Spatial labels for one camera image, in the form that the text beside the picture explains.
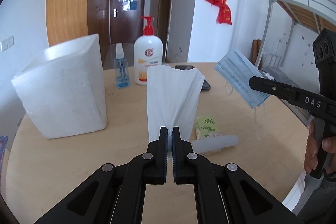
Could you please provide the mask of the person's right hand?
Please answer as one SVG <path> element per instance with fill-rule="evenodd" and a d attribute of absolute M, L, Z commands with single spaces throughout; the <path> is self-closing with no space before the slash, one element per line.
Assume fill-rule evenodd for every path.
<path fill-rule="evenodd" d="M 303 162 L 303 167 L 306 173 L 310 174 L 312 170 L 315 170 L 318 165 L 317 159 L 317 151 L 318 151 L 318 144 L 314 137 L 314 120 L 311 120 L 309 126 L 309 136 L 306 142 L 306 153 L 305 159 Z M 331 153 L 333 155 L 329 166 L 327 167 L 327 174 L 331 174 L 335 172 L 335 151 L 336 151 L 336 138 L 332 136 L 330 138 L 324 139 L 322 142 L 322 148 L 327 153 Z"/>

